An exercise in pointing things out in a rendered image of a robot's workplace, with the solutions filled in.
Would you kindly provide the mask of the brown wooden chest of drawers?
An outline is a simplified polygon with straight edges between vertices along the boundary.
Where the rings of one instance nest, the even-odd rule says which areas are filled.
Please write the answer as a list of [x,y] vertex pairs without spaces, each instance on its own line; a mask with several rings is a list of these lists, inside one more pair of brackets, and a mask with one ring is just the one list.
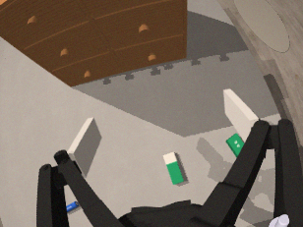
[[[34,40],[34,41],[26,44],[25,46],[23,46],[21,48],[17,44],[15,44],[13,41],[11,41],[9,38],[7,38],[4,34],[2,34],[1,32],[0,32],[0,36],[3,39],[5,39],[7,42],[9,42],[11,45],[13,45],[15,48],[17,48],[19,51],[21,51],[23,54],[25,54],[27,57],[29,57],[30,59],[32,59],[33,62],[35,62],[36,64],[38,64],[40,67],[42,67],[43,69],[45,69],[47,72],[49,72],[50,74],[52,74],[54,77],[56,77],[57,79],[59,79],[60,81],[62,81],[66,85],[68,85],[69,87],[71,87],[71,86],[75,86],[75,85],[68,84],[66,81],[64,81],[63,79],[61,79],[59,76],[57,76],[56,74],[54,74],[52,71],[55,70],[55,69],[61,68],[63,66],[66,66],[66,65],[69,65],[69,64],[72,64],[72,63],[75,63],[75,62],[78,62],[78,61],[81,61],[81,60],[84,60],[84,59],[87,59],[87,58],[90,58],[92,56],[99,55],[99,54],[102,54],[102,53],[105,53],[105,52],[109,52],[110,51],[110,53],[112,54],[112,56],[114,57],[114,59],[116,60],[116,62],[120,66],[120,68],[122,69],[122,72],[119,72],[119,73],[116,73],[116,74],[120,74],[120,73],[124,73],[124,72],[128,72],[128,71],[132,71],[132,70],[136,70],[136,69],[140,69],[140,68],[156,65],[156,64],[161,64],[161,63],[165,63],[165,62],[170,62],[170,61],[175,61],[175,60],[180,60],[180,59],[185,59],[186,58],[186,56],[187,56],[187,0],[182,0],[182,2],[183,2],[183,32],[174,33],[174,34],[170,34],[170,35],[166,35],[166,36],[161,36],[161,37],[156,37],[156,38],[152,38],[152,39],[148,39],[148,40],[143,40],[143,41],[131,43],[131,44],[120,46],[120,47],[113,48],[113,49],[112,49],[111,45],[109,44],[108,40],[106,39],[106,37],[104,36],[103,32],[101,31],[101,29],[99,28],[98,24],[96,23],[96,21],[94,19],[94,18],[97,18],[97,17],[100,17],[100,16],[104,16],[104,15],[113,13],[113,12],[117,12],[117,11],[124,10],[124,9],[127,9],[127,8],[131,8],[131,7],[135,7],[135,6],[139,6],[139,5],[143,5],[143,4],[147,4],[147,3],[151,3],[151,2],[156,2],[156,1],[161,1],[161,0],[148,0],[148,1],[140,2],[140,3],[128,5],[128,6],[124,6],[124,7],[121,7],[121,8],[117,8],[117,9],[114,9],[114,10],[110,10],[110,11],[107,11],[107,12],[104,12],[104,13],[92,16],[91,12],[87,8],[87,6],[84,3],[84,1],[83,0],[77,0],[77,2],[79,3],[79,5],[81,6],[81,8],[83,9],[83,11],[85,12],[85,14],[87,16],[86,19],[83,19],[81,21],[78,21],[78,22],[75,22],[75,23],[70,24],[68,26],[65,26],[63,28],[60,28],[60,29],[58,29],[56,31],[53,31],[53,32],[51,32],[51,33],[49,33],[49,34],[47,34],[47,35],[45,35],[43,37],[40,37],[40,38],[38,38],[38,39],[36,39],[36,40]],[[101,39],[103,40],[103,42],[105,43],[105,45],[108,48],[108,50],[103,51],[103,52],[99,52],[99,53],[96,53],[96,54],[93,54],[91,56],[88,56],[88,57],[85,57],[85,58],[82,58],[82,59],[79,59],[79,60],[76,60],[76,61],[64,64],[64,65],[61,65],[61,66],[53,68],[51,70],[49,70],[48,68],[46,68],[45,66],[43,66],[41,63],[39,63],[37,60],[35,60],[33,57],[31,57],[26,51],[24,51],[24,48],[26,48],[26,47],[28,47],[28,46],[30,46],[30,45],[32,45],[32,44],[34,44],[34,43],[36,43],[36,42],[38,42],[38,41],[46,38],[46,37],[48,37],[48,36],[50,36],[50,35],[52,35],[52,34],[54,34],[56,32],[59,32],[59,31],[61,31],[63,29],[66,29],[66,28],[70,28],[72,26],[78,25],[78,24],[86,22],[86,21],[90,21],[91,22],[91,24],[93,25],[93,27],[95,28],[95,30],[97,31],[97,33],[99,34],[99,36],[101,37]],[[117,55],[114,52],[114,50],[119,49],[119,48],[131,46],[131,45],[135,45],[135,44],[139,44],[139,43],[143,43],[143,42],[147,42],[147,41],[151,41],[151,40],[156,40],[156,39],[160,39],[160,38],[165,38],[165,37],[169,37],[169,36],[173,36],[173,35],[179,35],[179,34],[183,34],[183,48],[184,48],[183,49],[183,58],[169,60],[169,61],[160,62],[160,63],[156,63],[156,64],[151,64],[151,65],[147,65],[147,66],[144,66],[144,67],[139,67],[139,68],[135,68],[135,69],[131,69],[131,70],[127,70],[126,71],[125,68],[123,67],[122,63],[120,62],[119,58],[117,57]],[[116,74],[112,74],[112,75],[116,75]],[[101,78],[109,77],[109,76],[112,76],[112,75],[104,76],[104,77],[101,77]],[[98,79],[101,79],[101,78],[97,78],[97,79],[94,79],[94,80],[98,80]],[[88,82],[91,82],[91,81],[94,81],[94,80],[90,80]]]

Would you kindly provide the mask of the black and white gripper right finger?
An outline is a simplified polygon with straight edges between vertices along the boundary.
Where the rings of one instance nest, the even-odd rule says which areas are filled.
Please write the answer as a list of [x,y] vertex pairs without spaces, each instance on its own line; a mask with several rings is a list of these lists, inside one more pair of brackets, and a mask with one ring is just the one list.
[[223,96],[225,114],[244,145],[223,182],[184,227],[222,227],[225,220],[234,225],[267,149],[274,149],[275,158],[274,210],[269,227],[303,227],[303,174],[292,122],[281,119],[270,125],[231,89],[225,89]]

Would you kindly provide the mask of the blue aa battery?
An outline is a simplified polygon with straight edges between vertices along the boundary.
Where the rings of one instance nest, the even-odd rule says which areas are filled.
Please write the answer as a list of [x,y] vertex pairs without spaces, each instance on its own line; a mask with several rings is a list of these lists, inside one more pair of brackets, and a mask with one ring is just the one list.
[[76,201],[72,202],[71,204],[67,205],[67,212],[78,206],[79,206],[79,204]]

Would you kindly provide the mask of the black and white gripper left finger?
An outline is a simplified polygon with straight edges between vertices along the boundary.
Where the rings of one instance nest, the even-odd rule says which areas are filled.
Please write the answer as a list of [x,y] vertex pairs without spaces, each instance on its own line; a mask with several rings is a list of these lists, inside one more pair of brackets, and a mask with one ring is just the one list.
[[40,167],[36,227],[70,227],[64,192],[66,185],[93,227],[125,227],[85,180],[101,139],[94,117],[88,118],[69,150],[62,149],[54,154],[58,165]]

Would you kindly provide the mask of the brown wooden drawer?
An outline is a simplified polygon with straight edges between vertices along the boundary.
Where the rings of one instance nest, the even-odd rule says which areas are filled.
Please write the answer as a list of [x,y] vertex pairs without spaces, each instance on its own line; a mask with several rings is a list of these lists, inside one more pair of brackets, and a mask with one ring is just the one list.
[[182,0],[161,0],[94,19],[113,49],[183,32],[183,5]]
[[119,48],[114,52],[126,71],[183,58],[183,34]]
[[83,0],[92,16],[148,0]]
[[21,48],[86,18],[77,0],[13,0],[0,9],[0,32]]
[[63,66],[52,71],[70,85],[97,79],[122,72],[122,69],[109,52]]
[[24,48],[49,70],[106,50],[90,21],[63,29]]

